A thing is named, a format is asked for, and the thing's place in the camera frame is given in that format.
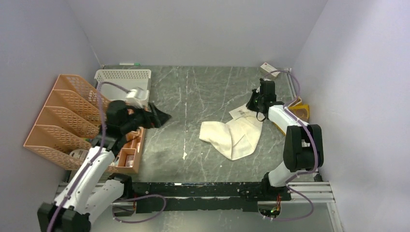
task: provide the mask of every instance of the white basket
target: white basket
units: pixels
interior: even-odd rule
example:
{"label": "white basket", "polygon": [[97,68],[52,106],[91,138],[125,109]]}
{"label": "white basket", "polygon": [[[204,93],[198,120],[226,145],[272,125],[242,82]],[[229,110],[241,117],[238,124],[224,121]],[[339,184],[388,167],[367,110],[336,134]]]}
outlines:
{"label": "white basket", "polygon": [[[151,70],[149,69],[101,69],[95,73],[97,82],[109,81],[126,89],[140,87],[150,90]],[[104,85],[101,93],[109,100],[125,100],[126,93],[117,87]]]}

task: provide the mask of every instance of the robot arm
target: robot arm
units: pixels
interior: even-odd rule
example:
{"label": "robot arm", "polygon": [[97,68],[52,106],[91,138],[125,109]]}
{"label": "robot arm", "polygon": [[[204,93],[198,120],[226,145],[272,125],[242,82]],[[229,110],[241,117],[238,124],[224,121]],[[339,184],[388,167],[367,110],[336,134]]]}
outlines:
{"label": "robot arm", "polygon": [[41,231],[48,231],[49,224],[52,224],[52,231],[90,231],[91,224],[113,201],[133,197],[131,177],[123,174],[112,174],[103,188],[94,194],[92,191],[126,144],[126,134],[139,127],[159,128],[171,118],[152,103],[148,103],[148,108],[149,111],[146,111],[121,100],[109,103],[105,137],[101,126],[100,132],[92,140],[87,158],[66,189],[55,198],[53,204],[43,203],[39,208],[37,215]]}
{"label": "robot arm", "polygon": [[309,171],[315,164],[311,141],[299,123],[305,125],[312,135],[318,153],[318,167],[323,165],[322,130],[319,125],[310,125],[295,116],[284,103],[276,100],[275,82],[260,79],[260,87],[252,91],[249,110],[261,113],[285,134],[283,162],[265,177],[266,187],[282,187],[298,172]]}

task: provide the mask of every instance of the black mounting plate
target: black mounting plate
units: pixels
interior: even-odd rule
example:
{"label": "black mounting plate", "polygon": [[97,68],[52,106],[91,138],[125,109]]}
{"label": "black mounting plate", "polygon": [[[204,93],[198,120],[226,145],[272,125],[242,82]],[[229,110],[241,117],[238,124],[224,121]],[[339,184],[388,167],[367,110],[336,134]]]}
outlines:
{"label": "black mounting plate", "polygon": [[[167,198],[165,211],[230,210],[258,212],[258,201],[290,201],[286,187],[275,188],[263,195],[260,182],[202,182],[202,183],[133,183],[137,196],[159,194]],[[137,202],[136,213],[160,211],[160,198],[147,198]]]}

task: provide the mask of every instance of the orange desk organizer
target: orange desk organizer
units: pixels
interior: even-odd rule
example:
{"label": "orange desk organizer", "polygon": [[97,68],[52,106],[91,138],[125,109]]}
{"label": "orange desk organizer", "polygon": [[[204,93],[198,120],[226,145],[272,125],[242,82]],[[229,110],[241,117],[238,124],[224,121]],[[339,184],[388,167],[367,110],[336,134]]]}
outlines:
{"label": "orange desk organizer", "polygon": [[[101,124],[97,90],[78,75],[61,74],[24,142],[24,147],[57,164],[65,170],[78,170],[82,161],[69,156],[76,149],[89,149],[84,138],[93,138]],[[109,100],[101,95],[104,111]],[[107,172],[138,173],[145,130],[127,134],[127,144],[119,153],[117,166]],[[133,166],[126,167],[128,155],[134,156]]]}

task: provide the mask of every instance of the small box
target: small box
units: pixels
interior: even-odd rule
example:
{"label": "small box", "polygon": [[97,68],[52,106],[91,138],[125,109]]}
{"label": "small box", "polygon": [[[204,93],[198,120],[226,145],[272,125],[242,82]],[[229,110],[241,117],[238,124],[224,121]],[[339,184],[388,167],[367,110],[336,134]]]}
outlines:
{"label": "small box", "polygon": [[[264,63],[263,65],[261,65],[259,67],[259,71],[261,71],[261,73],[263,74],[268,74],[270,72],[276,71],[277,69],[275,69],[272,65],[268,64],[268,63]],[[272,78],[276,78],[279,75],[279,72],[274,72],[271,74]]]}

